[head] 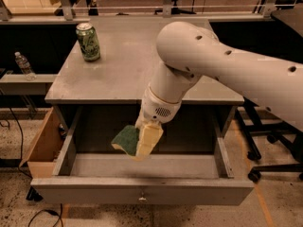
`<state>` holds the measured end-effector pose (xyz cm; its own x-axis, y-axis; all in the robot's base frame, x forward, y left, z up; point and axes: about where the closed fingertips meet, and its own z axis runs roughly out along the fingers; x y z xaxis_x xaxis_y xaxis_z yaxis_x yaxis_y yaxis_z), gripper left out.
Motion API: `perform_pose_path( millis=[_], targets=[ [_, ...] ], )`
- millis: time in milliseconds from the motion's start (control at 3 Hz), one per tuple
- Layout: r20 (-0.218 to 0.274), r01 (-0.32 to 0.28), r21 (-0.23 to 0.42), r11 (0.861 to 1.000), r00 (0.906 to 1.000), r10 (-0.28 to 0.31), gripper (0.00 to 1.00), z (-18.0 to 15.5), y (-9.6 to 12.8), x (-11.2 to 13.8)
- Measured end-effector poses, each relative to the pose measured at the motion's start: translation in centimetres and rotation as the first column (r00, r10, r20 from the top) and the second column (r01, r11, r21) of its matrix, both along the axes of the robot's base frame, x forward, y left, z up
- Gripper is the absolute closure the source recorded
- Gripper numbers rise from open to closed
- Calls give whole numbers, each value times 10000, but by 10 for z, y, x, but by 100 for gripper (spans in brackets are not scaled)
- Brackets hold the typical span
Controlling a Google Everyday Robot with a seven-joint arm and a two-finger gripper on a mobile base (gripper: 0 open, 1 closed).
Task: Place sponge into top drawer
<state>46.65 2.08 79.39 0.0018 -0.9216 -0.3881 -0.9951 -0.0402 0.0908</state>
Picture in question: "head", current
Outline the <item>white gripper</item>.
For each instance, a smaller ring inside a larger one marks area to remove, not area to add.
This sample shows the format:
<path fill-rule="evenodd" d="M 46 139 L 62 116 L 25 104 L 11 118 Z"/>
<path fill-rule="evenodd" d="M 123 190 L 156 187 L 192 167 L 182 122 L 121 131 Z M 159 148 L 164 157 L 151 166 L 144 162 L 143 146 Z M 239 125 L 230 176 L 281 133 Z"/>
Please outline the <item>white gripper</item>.
<path fill-rule="evenodd" d="M 181 103 L 168 103 L 158 98 L 148 87 L 141 100 L 139 116 L 135 122 L 138 134 L 134 143 L 136 161 L 150 156 L 163 134 L 161 124 L 170 122 L 177 114 Z"/>

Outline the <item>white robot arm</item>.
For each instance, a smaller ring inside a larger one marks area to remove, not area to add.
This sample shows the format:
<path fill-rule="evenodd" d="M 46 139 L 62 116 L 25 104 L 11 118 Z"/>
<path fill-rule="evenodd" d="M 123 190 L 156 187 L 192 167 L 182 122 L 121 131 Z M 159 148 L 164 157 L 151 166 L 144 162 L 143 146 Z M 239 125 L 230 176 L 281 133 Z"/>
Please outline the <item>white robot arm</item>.
<path fill-rule="evenodd" d="M 187 22 L 162 28 L 156 39 L 160 66 L 144 92 L 135 126 L 135 158 L 148 157 L 187 91 L 202 76 L 215 79 L 272 114 L 303 129 L 303 65 L 238 50 L 210 30 Z"/>

